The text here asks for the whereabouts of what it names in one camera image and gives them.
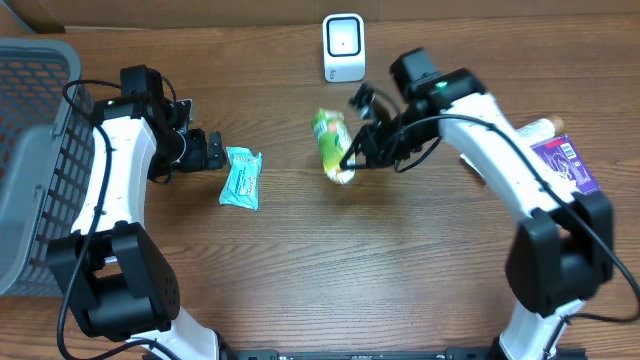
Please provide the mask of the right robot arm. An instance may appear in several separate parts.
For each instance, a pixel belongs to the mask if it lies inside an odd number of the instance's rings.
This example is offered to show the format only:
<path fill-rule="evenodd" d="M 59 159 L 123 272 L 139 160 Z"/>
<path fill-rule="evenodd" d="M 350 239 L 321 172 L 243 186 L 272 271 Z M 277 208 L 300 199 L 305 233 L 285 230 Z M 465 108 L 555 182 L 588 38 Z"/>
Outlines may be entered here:
<path fill-rule="evenodd" d="M 348 155 L 364 169 L 398 166 L 430 140 L 475 166 L 504 203 L 516 233 L 505 273 L 516 298 L 490 359 L 562 359 L 557 344 L 587 300 L 613 275 L 613 209 L 599 191 L 566 184 L 514 130 L 497 100 L 469 70 L 443 74 L 422 48 L 390 72 L 407 104 L 390 115 L 380 92 L 362 84 L 350 99 L 365 125 Z"/>

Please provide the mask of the grey plastic basket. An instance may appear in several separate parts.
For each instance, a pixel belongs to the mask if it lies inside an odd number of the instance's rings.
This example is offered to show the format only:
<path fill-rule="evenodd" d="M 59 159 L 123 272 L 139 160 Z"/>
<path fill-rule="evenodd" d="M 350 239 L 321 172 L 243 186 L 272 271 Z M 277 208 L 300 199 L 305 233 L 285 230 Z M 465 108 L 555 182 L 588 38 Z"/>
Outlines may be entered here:
<path fill-rule="evenodd" d="M 82 76 L 76 51 L 57 40 L 1 41 L 1 293 L 57 296 L 50 241 L 69 234 L 85 199 L 92 129 L 90 93 L 62 88 Z"/>

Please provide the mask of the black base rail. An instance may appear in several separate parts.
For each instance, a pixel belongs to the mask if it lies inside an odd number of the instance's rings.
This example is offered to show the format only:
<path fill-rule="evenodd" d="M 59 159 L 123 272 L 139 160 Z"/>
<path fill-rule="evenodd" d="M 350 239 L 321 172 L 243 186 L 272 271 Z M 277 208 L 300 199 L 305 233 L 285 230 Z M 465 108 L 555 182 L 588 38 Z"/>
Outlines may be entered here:
<path fill-rule="evenodd" d="M 235 351 L 221 359 L 236 360 L 486 360 L 498 359 L 489 348 L 450 347 L 444 351 L 391 351 L 391 352 L 294 352 L 276 350 Z"/>

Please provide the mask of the white barcode scanner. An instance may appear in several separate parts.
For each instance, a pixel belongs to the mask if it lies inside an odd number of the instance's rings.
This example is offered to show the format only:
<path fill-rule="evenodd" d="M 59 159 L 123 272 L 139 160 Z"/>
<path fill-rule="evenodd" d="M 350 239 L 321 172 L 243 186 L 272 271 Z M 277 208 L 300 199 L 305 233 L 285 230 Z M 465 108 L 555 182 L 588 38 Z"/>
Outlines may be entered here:
<path fill-rule="evenodd" d="M 335 13 L 322 23 L 324 77 L 329 83 L 361 81 L 366 73 L 365 27 L 356 13 Z"/>

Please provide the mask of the teal plastic packet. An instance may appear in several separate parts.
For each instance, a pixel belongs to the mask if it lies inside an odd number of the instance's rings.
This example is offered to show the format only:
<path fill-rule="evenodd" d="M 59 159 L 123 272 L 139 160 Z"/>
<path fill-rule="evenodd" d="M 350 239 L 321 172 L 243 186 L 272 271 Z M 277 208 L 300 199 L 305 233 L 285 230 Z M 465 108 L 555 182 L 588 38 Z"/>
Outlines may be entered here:
<path fill-rule="evenodd" d="M 227 147 L 226 152 L 230 171 L 219 196 L 219 203 L 257 211 L 262 154 L 254 155 L 250 149 L 243 147 Z"/>

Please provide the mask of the white bamboo print tube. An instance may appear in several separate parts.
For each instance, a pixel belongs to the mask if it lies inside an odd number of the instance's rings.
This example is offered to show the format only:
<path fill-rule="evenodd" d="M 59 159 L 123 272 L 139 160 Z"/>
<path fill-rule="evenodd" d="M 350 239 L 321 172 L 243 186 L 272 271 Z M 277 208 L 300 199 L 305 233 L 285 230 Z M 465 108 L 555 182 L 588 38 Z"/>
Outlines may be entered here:
<path fill-rule="evenodd" d="M 516 130 L 520 138 L 551 169 L 558 170 L 567 136 L 561 134 L 564 122 L 557 116 L 538 119 Z"/>

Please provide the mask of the green yellow snack packet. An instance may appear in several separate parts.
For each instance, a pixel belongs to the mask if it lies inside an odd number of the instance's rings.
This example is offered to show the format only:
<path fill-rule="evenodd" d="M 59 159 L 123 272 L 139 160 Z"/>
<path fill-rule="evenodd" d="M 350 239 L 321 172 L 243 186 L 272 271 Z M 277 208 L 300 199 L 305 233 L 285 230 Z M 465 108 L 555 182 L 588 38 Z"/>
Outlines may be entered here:
<path fill-rule="evenodd" d="M 327 177 L 337 184 L 347 184 L 355 176 L 355 171 L 343 170 L 340 162 L 349 149 L 352 138 L 347 129 L 342 112 L 319 109 L 311 122 L 311 128 L 318 143 L 322 165 Z"/>

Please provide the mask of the purple Carefree pad pack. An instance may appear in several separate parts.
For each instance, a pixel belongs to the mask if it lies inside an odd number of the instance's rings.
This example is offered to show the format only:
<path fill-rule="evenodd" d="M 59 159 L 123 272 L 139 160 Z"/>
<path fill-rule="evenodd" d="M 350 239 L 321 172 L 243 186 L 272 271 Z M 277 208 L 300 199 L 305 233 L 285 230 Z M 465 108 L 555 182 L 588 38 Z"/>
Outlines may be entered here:
<path fill-rule="evenodd" d="M 590 194 L 600 190 L 599 183 L 567 134 L 537 143 L 532 149 L 545 164 L 581 193 Z"/>

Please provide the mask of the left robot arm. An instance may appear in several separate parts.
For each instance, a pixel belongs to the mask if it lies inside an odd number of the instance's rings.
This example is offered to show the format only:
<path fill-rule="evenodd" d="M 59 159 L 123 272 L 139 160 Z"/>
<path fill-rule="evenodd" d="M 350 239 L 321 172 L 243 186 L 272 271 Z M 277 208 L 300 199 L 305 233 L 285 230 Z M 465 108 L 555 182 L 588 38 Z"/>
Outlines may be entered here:
<path fill-rule="evenodd" d="M 145 65 L 123 68 L 120 95 L 92 110 L 73 110 L 92 126 L 94 155 L 84 205 L 70 234 L 51 242 L 46 262 L 63 293 L 56 341 L 68 315 L 88 337 L 116 348 L 141 346 L 150 359 L 233 359 L 215 330 L 180 304 L 172 267 L 144 225 L 146 185 L 166 185 L 175 172 L 219 170 L 227 163 L 221 136 L 192 129 L 193 103 L 166 95 L 168 79 Z"/>

